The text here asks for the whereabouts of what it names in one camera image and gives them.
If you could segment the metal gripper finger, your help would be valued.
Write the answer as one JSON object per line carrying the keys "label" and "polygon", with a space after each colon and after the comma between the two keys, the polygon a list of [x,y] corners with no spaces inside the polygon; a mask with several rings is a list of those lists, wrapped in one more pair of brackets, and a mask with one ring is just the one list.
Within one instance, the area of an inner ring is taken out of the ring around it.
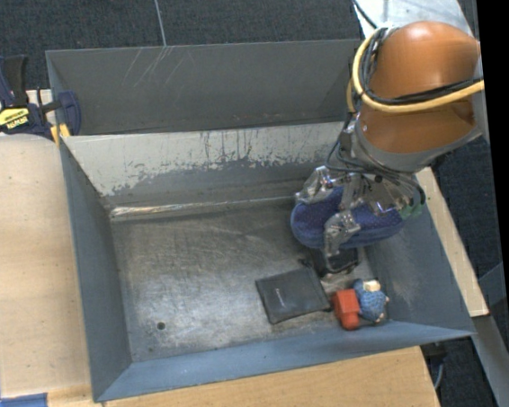
{"label": "metal gripper finger", "polygon": [[316,167],[305,180],[302,190],[295,194],[296,203],[315,204],[328,198],[335,189],[343,186],[345,173],[325,165]]}
{"label": "metal gripper finger", "polygon": [[360,224],[356,222],[351,211],[332,215],[324,224],[324,255],[326,257],[338,255],[341,246],[360,230]]}

